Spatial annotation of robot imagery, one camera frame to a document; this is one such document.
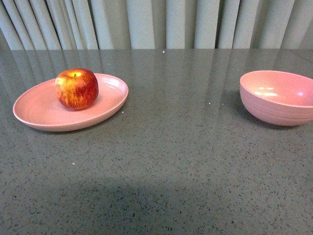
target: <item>red apple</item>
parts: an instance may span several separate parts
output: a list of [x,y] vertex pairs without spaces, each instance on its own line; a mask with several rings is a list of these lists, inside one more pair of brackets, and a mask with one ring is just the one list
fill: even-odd
[[99,94],[98,81],[87,69],[70,69],[55,79],[57,97],[65,107],[80,110],[94,103]]

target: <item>granite surface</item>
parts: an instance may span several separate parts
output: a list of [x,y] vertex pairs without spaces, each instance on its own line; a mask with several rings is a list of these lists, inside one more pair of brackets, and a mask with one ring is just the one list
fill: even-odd
[[[124,106],[72,132],[14,117],[74,67],[124,80]],[[313,50],[0,51],[0,234],[313,234],[313,122],[253,117],[253,70],[313,78]]]

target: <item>pink bowl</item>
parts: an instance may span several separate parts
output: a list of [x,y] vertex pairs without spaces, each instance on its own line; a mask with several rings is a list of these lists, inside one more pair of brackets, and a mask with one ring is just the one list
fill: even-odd
[[295,126],[313,120],[313,79],[281,71],[253,71],[240,79],[245,108],[265,122]]

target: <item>curtain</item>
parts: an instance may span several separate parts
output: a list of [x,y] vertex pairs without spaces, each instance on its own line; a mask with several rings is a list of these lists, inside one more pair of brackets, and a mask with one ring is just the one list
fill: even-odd
[[0,49],[313,49],[313,0],[0,0]]

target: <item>plate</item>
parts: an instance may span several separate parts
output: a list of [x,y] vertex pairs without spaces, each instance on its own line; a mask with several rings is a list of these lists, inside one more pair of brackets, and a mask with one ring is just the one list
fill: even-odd
[[128,86],[121,79],[95,73],[99,95],[88,108],[72,111],[58,100],[55,79],[23,93],[13,105],[14,116],[22,123],[44,131],[73,131],[98,124],[115,114],[125,103]]

